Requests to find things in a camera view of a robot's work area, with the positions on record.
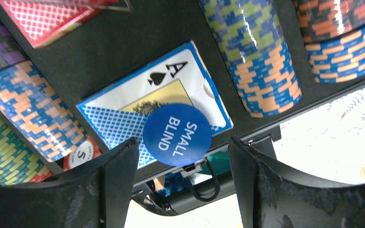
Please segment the blue card deck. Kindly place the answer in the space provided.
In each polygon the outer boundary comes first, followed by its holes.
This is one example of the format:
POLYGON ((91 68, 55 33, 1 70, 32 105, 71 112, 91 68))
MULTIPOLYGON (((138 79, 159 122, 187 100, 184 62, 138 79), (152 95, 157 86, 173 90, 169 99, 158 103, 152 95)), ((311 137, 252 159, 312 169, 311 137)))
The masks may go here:
POLYGON ((199 109, 212 135, 234 124, 193 40, 77 104, 107 148, 130 137, 139 144, 138 168, 155 162, 143 143, 144 123, 156 109, 182 103, 199 109))

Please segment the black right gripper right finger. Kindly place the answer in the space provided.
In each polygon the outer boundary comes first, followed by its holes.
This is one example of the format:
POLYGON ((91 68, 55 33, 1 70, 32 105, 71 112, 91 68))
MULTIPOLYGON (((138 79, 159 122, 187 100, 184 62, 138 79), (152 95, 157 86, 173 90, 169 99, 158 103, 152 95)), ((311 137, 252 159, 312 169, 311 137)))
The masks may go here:
POLYGON ((365 183, 305 173, 238 138, 228 154, 244 227, 365 228, 365 183))

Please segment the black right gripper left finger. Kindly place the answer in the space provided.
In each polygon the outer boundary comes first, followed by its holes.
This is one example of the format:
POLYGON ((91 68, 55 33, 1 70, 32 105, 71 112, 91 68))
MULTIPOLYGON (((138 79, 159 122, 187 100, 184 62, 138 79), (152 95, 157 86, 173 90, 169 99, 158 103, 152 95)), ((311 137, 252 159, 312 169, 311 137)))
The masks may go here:
POLYGON ((41 182, 0 186, 0 228, 122 228, 138 158, 131 137, 41 182))

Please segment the black poker set case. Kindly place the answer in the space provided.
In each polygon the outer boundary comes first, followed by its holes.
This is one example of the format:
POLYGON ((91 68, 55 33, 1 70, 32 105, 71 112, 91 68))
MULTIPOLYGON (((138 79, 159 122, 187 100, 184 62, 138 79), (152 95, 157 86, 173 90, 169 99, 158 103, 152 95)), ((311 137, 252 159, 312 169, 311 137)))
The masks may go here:
POLYGON ((365 76, 340 84, 314 81, 291 0, 274 0, 303 95, 299 104, 274 117, 252 118, 244 111, 228 69, 196 0, 131 0, 133 12, 105 10, 54 44, 34 49, 0 5, 0 20, 31 61, 76 114, 76 104, 127 74, 193 40, 211 74, 227 111, 232 130, 215 137, 211 152, 227 149, 231 137, 255 138, 279 123, 365 87, 365 76))

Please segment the black all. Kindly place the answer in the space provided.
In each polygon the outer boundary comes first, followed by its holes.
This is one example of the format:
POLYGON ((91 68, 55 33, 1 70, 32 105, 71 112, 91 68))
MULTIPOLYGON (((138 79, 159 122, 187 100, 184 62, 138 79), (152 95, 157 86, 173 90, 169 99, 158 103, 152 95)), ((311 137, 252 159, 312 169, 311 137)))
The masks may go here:
POLYGON ((129 0, 60 0, 59 3, 66 6, 90 7, 99 10, 133 11, 129 0))

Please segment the blue small blind button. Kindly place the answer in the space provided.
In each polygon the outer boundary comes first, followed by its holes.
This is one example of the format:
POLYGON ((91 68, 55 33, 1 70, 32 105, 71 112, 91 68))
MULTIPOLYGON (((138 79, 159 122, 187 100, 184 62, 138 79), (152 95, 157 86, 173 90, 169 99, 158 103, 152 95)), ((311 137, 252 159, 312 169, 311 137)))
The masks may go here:
POLYGON ((143 141, 148 152, 170 166, 186 166, 203 158, 212 140, 206 116, 187 104, 162 106, 149 115, 143 141))

